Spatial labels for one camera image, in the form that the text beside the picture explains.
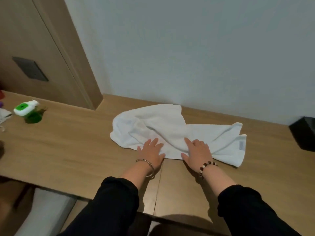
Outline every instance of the white wall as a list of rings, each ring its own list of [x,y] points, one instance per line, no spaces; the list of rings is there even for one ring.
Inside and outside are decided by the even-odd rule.
[[[315,0],[65,1],[103,92],[315,117]]]

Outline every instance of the black sleeve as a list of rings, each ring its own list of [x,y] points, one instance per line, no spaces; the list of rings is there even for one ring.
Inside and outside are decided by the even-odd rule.
[[[139,207],[138,189],[124,178],[106,178],[94,199],[59,236],[125,235]]]
[[[300,235],[248,187],[234,185],[218,196],[218,215],[223,217],[232,236],[236,235]]]

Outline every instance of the black box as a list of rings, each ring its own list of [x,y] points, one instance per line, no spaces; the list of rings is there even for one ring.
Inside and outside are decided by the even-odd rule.
[[[315,152],[315,118],[303,117],[289,128],[301,149]]]

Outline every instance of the red object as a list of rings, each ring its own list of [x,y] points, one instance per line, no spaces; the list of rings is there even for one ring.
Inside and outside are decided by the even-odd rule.
[[[0,90],[0,99],[3,99],[3,98],[5,98],[5,95],[4,95],[4,93]]]

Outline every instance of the wooden door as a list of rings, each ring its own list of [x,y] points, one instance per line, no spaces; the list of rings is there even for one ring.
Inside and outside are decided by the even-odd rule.
[[[13,56],[34,60],[49,81],[29,79]],[[0,0],[0,87],[90,108],[32,0]]]

